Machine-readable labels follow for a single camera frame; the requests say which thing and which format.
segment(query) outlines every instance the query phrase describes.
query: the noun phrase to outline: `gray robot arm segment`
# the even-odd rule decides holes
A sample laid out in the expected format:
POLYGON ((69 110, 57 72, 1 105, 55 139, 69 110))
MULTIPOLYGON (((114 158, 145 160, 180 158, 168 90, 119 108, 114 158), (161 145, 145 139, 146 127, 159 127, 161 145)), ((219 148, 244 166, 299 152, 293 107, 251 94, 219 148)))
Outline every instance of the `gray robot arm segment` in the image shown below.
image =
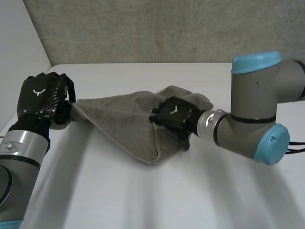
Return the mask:
POLYGON ((269 165, 284 156, 289 133, 284 126, 275 123, 276 107, 278 103, 305 99, 305 66, 297 61, 275 63, 275 59, 278 60, 276 52, 234 60, 242 62, 242 67, 233 62, 231 113, 204 112, 197 125, 199 137, 269 165), (260 69, 248 63, 256 59, 259 59, 260 69))

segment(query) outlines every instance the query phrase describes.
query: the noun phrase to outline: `white wall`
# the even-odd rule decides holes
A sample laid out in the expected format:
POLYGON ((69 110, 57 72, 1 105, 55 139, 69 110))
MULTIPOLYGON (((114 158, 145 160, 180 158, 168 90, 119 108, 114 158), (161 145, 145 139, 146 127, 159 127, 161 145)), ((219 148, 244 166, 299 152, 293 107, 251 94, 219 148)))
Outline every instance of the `white wall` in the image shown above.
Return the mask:
POLYGON ((22 0, 0 0, 0 130, 14 115, 20 88, 50 61, 22 0))

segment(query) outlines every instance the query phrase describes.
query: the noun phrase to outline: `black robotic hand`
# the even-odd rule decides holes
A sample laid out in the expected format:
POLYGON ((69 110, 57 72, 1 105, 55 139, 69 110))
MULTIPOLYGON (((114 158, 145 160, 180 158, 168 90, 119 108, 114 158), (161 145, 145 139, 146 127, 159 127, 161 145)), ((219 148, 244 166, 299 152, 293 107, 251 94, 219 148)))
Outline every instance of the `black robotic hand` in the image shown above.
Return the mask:
POLYGON ((152 109, 151 113, 151 123, 165 126, 177 134, 180 140, 186 141, 192 132, 197 134, 197 121, 203 111, 184 99, 171 97, 152 109))
POLYGON ((22 85, 17 116, 38 115, 58 125, 66 124, 71 115, 71 105, 65 99, 74 103, 74 83, 66 74, 41 73, 36 77, 28 77, 22 85))

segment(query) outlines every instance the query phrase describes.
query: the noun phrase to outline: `light blue joint cap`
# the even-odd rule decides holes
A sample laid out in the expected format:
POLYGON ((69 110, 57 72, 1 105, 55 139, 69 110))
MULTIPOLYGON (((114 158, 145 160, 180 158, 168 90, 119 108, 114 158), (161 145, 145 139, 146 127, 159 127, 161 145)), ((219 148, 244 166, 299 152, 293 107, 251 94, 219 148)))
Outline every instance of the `light blue joint cap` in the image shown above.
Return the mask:
POLYGON ((258 143, 254 160, 267 165, 275 165, 285 155, 290 136, 286 127, 281 124, 272 126, 258 143))
POLYGON ((23 219, 0 222, 0 229, 19 229, 23 219))
POLYGON ((237 56, 232 63, 232 74, 245 74, 269 68, 282 61, 281 53, 262 52, 237 56))

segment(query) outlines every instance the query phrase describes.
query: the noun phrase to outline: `towel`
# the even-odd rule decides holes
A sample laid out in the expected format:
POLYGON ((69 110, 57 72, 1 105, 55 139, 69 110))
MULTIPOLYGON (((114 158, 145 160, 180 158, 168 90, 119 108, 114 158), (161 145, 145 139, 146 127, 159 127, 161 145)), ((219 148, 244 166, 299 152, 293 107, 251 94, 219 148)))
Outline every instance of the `towel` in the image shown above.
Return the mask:
POLYGON ((202 94, 169 86, 154 94, 148 91, 99 99, 79 99, 73 104, 73 121, 88 120, 124 151, 147 164, 154 164, 189 149, 189 141, 163 126, 150 123, 151 110, 171 97, 182 98, 201 110, 213 104, 202 94))

